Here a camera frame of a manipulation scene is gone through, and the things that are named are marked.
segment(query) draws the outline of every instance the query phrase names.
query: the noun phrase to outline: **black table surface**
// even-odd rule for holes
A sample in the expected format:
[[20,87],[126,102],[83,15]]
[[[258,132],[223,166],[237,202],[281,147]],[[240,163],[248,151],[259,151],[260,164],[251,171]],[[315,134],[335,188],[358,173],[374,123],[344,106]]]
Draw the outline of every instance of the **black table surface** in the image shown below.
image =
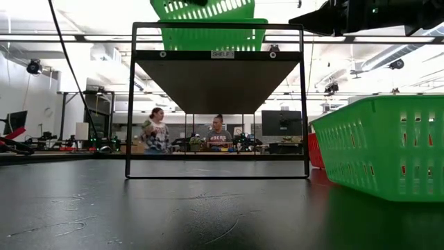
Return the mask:
[[[444,205],[311,180],[126,180],[122,160],[0,167],[0,249],[444,249]],[[285,175],[294,162],[133,161],[137,174]]]

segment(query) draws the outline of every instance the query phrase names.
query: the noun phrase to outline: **green plastic basket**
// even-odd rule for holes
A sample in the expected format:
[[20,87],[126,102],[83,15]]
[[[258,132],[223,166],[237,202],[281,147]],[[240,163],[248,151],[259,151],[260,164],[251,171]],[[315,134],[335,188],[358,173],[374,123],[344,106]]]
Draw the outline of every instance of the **green plastic basket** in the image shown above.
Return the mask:
[[253,18],[254,0],[208,0],[204,7],[175,0],[151,0],[160,19],[240,19]]
[[313,125],[331,181],[390,201],[444,201],[444,96],[368,97]]
[[[185,22],[161,20],[160,22]],[[267,24],[266,19],[193,19],[186,22]],[[165,50],[189,51],[261,51],[264,29],[162,28]]]

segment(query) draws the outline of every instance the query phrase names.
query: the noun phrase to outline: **woman in gray t-shirt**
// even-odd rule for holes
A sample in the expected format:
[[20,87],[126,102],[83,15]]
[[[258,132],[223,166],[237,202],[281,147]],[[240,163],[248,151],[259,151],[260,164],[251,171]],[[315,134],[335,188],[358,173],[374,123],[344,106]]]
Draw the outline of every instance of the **woman in gray t-shirt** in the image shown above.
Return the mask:
[[207,135],[209,147],[224,145],[227,144],[227,142],[232,142],[230,132],[222,129],[222,125],[223,117],[219,114],[213,119],[213,129]]

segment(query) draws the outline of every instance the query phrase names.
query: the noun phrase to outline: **shelf label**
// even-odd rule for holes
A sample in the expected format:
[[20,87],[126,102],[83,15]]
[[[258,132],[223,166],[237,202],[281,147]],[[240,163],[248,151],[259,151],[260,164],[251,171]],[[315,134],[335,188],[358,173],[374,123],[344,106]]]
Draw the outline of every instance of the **shelf label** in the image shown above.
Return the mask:
[[211,51],[211,59],[234,59],[234,51]]

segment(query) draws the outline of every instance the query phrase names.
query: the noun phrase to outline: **woman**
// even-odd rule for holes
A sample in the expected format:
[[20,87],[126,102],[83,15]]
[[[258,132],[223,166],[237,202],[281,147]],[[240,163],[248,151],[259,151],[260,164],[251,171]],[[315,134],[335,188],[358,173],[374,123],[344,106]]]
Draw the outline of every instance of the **woman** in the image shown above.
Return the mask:
[[223,117],[221,114],[213,119],[213,129],[207,135],[209,147],[224,145],[224,142],[231,142],[230,132],[222,129]]
[[145,154],[168,153],[169,144],[168,126],[162,122],[164,111],[161,108],[154,108],[148,120],[142,126],[141,139],[146,143]]

